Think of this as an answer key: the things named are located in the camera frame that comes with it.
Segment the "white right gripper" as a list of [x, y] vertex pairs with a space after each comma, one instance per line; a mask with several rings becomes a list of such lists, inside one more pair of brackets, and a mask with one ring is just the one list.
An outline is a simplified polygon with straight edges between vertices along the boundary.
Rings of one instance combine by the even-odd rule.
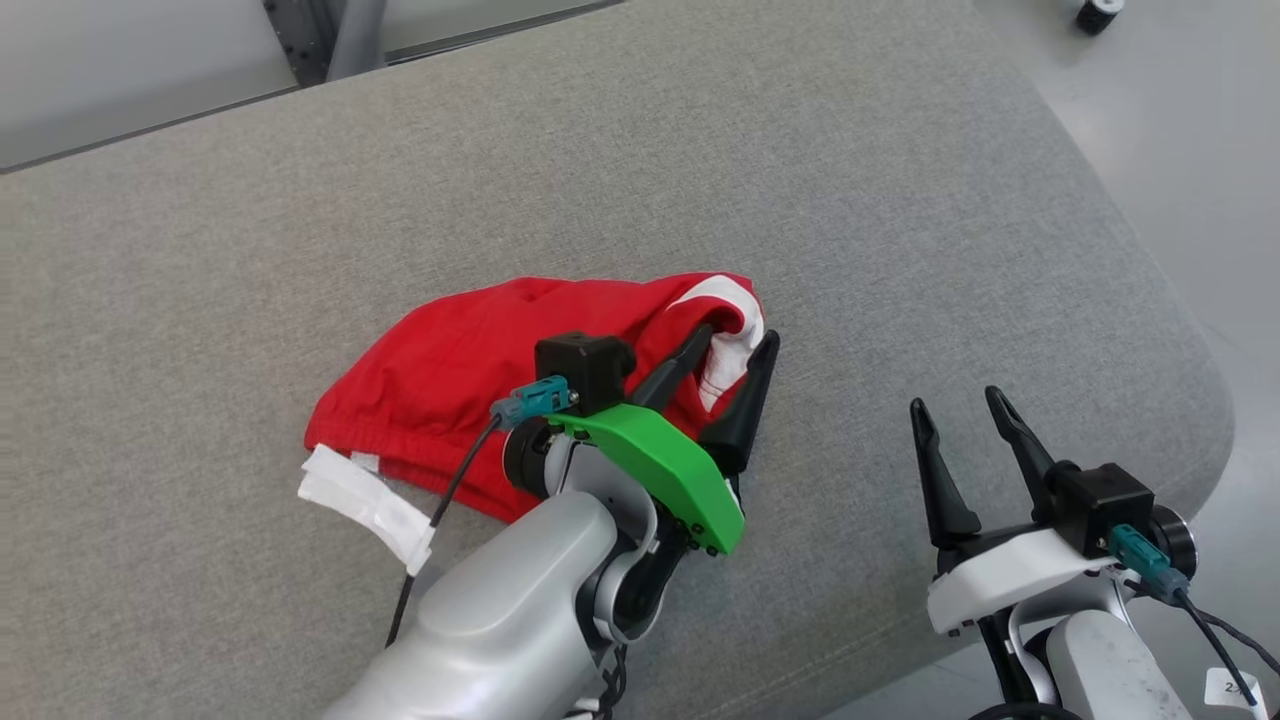
[[[1056, 483], [1065, 471], [1075, 471], [1076, 465], [1050, 455], [1000, 387], [986, 387], [986, 402], [1000, 437], [1018, 460], [1033, 502], [1032, 521], [1059, 521]], [[980, 519], [954, 482], [923, 398], [910, 402], [910, 420], [931, 543], [937, 550], [951, 550], [980, 533]], [[1111, 556], [1085, 559], [1052, 529], [1016, 536], [961, 561], [929, 584], [931, 625], [937, 634], [956, 632], [968, 621], [1055, 591], [1085, 571], [1108, 566], [1112, 560]]]

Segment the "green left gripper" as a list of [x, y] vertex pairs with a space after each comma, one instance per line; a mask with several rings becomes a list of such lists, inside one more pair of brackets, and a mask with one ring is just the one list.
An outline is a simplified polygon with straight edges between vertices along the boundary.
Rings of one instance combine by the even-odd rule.
[[552, 425], [591, 445], [655, 501], [684, 521], [704, 547], [730, 555], [742, 539], [745, 516], [724, 477], [748, 468], [765, 407], [780, 334], [764, 334], [727, 409], [698, 443], [663, 415], [684, 378], [698, 369], [710, 347], [714, 328], [700, 324], [632, 392], [632, 405], [620, 404], [589, 416], [556, 413]]

